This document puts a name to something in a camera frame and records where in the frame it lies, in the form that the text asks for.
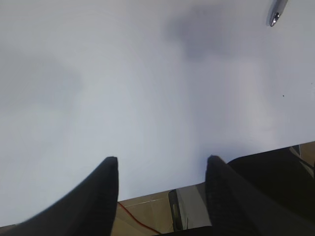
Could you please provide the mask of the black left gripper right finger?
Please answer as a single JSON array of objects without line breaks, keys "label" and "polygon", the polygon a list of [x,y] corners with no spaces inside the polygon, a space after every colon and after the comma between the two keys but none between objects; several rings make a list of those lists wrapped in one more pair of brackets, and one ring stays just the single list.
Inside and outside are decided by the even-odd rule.
[{"label": "black left gripper right finger", "polygon": [[282,207],[220,157],[207,159],[207,211],[215,236],[313,236],[314,223]]}]

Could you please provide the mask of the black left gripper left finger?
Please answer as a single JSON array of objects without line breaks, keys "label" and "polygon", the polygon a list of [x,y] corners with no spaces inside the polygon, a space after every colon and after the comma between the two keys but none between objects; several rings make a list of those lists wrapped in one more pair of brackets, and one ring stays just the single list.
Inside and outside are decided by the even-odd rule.
[{"label": "black left gripper left finger", "polygon": [[107,157],[63,198],[2,235],[109,236],[116,216],[118,192],[118,160]]}]

